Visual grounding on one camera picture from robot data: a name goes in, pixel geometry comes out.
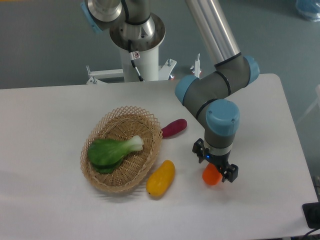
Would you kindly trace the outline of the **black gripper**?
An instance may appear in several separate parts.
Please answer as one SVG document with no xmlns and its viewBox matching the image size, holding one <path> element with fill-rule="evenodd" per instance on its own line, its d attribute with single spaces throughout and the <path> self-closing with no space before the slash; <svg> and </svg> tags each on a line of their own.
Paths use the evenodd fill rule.
<svg viewBox="0 0 320 240">
<path fill-rule="evenodd" d="M 233 183 L 237 179 L 239 167 L 235 164 L 229 164 L 229 156 L 232 146 L 225 148 L 205 147 L 204 141 L 199 138 L 192 147 L 192 152 L 198 157 L 198 163 L 201 164 L 204 160 L 213 164 L 216 169 L 222 173 L 222 182 L 228 181 Z"/>
</svg>

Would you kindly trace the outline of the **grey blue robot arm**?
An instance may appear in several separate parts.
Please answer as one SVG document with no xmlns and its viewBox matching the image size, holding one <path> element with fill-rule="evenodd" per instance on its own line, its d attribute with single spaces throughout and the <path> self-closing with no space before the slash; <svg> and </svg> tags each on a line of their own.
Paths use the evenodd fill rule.
<svg viewBox="0 0 320 240">
<path fill-rule="evenodd" d="M 194 143 L 192 151 L 200 162 L 213 164 L 223 181 L 233 182 L 239 168 L 229 163 L 229 155 L 240 111 L 227 97 L 255 81 L 259 65 L 251 56 L 242 55 L 217 0 L 188 0 L 186 4 L 215 70 L 199 78 L 200 66 L 195 62 L 194 74 L 177 83 L 175 95 L 204 128 L 204 137 Z M 159 65 L 165 25 L 151 12 L 148 0 L 85 0 L 81 8 L 93 30 L 109 30 L 119 49 L 122 68 L 110 70 L 109 77 L 122 74 L 126 82 L 169 78 Z"/>
</svg>

